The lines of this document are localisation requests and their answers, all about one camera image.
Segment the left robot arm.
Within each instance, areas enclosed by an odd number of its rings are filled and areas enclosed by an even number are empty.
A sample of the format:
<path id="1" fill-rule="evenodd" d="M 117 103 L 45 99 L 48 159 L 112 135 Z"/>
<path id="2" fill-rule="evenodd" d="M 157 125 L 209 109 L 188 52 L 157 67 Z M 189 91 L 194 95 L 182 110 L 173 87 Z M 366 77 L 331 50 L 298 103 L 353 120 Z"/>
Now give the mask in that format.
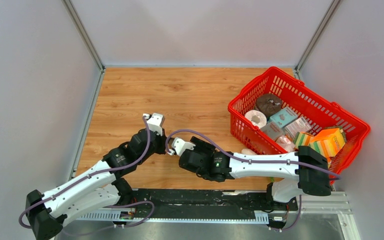
<path id="1" fill-rule="evenodd" d="M 130 141 L 111 149 L 79 176 L 45 192 L 29 192 L 19 224 L 31 229 L 35 239 L 50 240 L 72 221 L 94 210 L 128 207 L 133 194 L 124 176 L 151 155 L 165 154 L 166 139 L 164 128 L 147 123 Z"/>

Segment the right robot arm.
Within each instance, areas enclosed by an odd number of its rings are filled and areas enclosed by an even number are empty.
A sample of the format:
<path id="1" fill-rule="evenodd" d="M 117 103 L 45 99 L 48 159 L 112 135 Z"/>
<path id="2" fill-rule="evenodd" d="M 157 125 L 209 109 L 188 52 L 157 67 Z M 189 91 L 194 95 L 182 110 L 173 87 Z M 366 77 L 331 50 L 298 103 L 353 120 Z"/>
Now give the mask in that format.
<path id="1" fill-rule="evenodd" d="M 196 137 L 184 141 L 177 137 L 171 153 L 179 156 L 179 166 L 207 181 L 224 182 L 245 177 L 274 177 L 267 186 L 266 205 L 279 209 L 292 198 L 306 194 L 331 195 L 328 160 L 308 146 L 274 155 L 249 155 L 217 151 L 215 146 Z"/>

